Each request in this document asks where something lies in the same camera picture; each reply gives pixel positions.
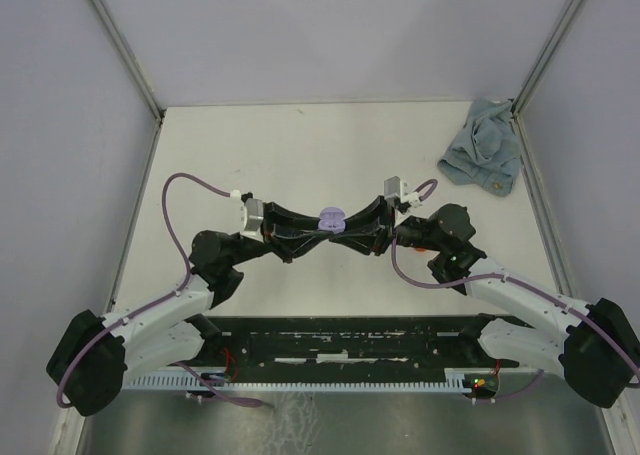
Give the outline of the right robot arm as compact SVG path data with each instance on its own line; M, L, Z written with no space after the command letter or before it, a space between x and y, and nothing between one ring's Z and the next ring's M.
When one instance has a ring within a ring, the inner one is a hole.
M639 339L623 309L607 298L589 303L550 292L512 273L472 244L476 230L465 207L446 204L427 218L401 214L387 202L351 217L326 208L318 226L337 240L372 236L373 252L433 251L427 266L434 280L422 288L453 288L520 320L490 318L462 337L459 354L467 364L494 358L529 365L563 378L601 408L638 388Z

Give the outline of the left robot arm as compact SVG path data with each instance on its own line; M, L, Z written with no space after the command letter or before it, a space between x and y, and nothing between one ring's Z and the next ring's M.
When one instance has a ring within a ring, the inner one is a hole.
M192 358L212 364L221 341L205 313L237 290L244 278L237 265L267 254L291 263L345 230L344 221L327 214L302 216L256 199L244 211L242 231L201 231L189 250L179 251L185 275L167 293L119 312L84 310L71 319L46 365L59 407L91 416L158 368Z

